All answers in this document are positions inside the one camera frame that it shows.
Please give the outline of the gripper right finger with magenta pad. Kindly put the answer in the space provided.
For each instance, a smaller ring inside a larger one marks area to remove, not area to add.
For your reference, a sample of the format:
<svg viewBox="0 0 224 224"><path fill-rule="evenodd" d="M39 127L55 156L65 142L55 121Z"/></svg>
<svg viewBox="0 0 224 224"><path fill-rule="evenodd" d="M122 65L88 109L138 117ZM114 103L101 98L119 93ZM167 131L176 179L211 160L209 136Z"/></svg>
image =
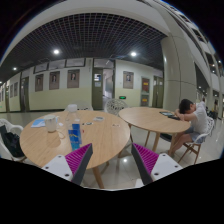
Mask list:
<svg viewBox="0 0 224 224"><path fill-rule="evenodd" d="M144 185L148 185L182 169L168 154L157 154L136 143L132 144L131 153Z"/></svg>

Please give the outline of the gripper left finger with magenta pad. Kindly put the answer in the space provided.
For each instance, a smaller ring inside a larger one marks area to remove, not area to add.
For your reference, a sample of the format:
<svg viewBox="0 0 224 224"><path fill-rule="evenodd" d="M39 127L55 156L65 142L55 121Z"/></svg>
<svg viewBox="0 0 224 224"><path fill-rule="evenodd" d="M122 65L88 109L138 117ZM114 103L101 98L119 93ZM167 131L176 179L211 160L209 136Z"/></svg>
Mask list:
<svg viewBox="0 0 224 224"><path fill-rule="evenodd" d="M66 156L57 155L42 169L80 185L92 154L92 144L87 144Z"/></svg>

